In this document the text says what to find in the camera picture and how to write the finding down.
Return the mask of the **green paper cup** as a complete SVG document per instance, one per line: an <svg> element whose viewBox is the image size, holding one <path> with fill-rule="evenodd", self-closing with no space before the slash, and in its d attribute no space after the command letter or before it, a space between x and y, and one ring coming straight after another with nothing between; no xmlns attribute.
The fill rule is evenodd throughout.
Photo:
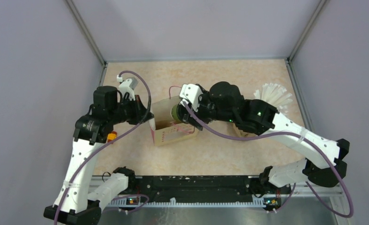
<svg viewBox="0 0 369 225"><path fill-rule="evenodd" d="M174 121L181 123L183 122L183 117L186 112L186 109L181 104L176 104L171 109L171 116Z"/></svg>

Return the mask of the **pink paper bag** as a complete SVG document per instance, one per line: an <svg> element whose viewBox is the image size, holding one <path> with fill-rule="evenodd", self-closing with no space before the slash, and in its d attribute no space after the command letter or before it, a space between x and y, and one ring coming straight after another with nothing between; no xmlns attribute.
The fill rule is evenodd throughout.
<svg viewBox="0 0 369 225"><path fill-rule="evenodd" d="M178 94L172 94L171 89L180 89L180 86L171 86L168 98L151 105L154 118L149 120L154 146L163 146L179 141L194 138L198 134L195 127L181 122L176 116L176 108L180 102Z"/></svg>

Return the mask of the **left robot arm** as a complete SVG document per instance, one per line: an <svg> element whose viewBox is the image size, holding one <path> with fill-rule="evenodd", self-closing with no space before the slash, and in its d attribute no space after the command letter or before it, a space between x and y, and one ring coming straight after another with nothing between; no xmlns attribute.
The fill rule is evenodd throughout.
<svg viewBox="0 0 369 225"><path fill-rule="evenodd" d="M125 167L113 172L95 191L89 185L98 153L153 118L151 96L144 106L139 95L133 97L113 86L98 87L87 114L75 123L73 149L66 177L54 204L44 217L55 225L96 225L104 208L121 192L136 188L134 172Z"/></svg>

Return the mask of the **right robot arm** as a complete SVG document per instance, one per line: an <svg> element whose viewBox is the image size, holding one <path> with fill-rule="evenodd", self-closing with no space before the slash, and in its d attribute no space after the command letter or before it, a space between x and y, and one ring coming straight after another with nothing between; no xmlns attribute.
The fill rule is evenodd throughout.
<svg viewBox="0 0 369 225"><path fill-rule="evenodd" d="M179 99L177 118L199 130L212 121L230 122L251 133L253 140L270 137L303 156L287 165L266 167L259 176L266 193L304 181L332 188L342 184L347 174L347 140L323 138L291 121L266 101L245 99L236 85L218 82L205 90L199 84L184 84Z"/></svg>

